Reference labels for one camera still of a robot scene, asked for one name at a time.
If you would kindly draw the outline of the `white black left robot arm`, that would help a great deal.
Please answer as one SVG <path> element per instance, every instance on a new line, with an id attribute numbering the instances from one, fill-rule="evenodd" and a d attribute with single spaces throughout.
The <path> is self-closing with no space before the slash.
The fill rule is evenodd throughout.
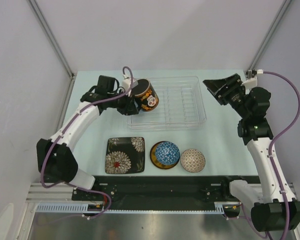
<path id="1" fill-rule="evenodd" d="M 87 128 L 108 108 L 124 116 L 137 115 L 140 108 L 132 95 L 137 80 L 125 76 L 122 84 L 114 77 L 101 75 L 80 99 L 72 117 L 49 139 L 41 138 L 36 144 L 40 181 L 53 178 L 56 183 L 66 183 L 83 189 L 90 200 L 100 196 L 101 188 L 95 177 L 81 170 L 73 150 Z"/>

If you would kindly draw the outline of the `red black lacquer cup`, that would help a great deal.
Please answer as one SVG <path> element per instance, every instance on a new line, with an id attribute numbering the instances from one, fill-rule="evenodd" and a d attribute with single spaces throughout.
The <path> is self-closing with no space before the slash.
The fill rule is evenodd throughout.
<path id="1" fill-rule="evenodd" d="M 131 90 L 135 102 L 142 111 L 150 112 L 159 104 L 159 97 L 148 79 L 138 79 L 137 85 Z"/>

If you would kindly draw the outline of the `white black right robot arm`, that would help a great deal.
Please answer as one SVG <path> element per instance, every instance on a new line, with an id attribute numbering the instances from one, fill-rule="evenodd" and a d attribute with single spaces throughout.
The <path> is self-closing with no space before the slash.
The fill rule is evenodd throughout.
<path id="1" fill-rule="evenodd" d="M 237 73 L 203 81 L 220 105 L 230 105 L 241 117 L 238 136 L 253 158 L 262 189 L 259 194 L 247 181 L 236 179 L 223 185 L 220 194 L 227 201 L 240 200 L 243 209 L 249 210 L 257 231 L 282 231 L 286 235 L 300 223 L 300 201 L 284 177 L 275 149 L 278 138 L 266 119 L 271 93 L 256 86 L 252 82 L 256 73 L 252 75 L 247 81 L 242 81 Z"/>

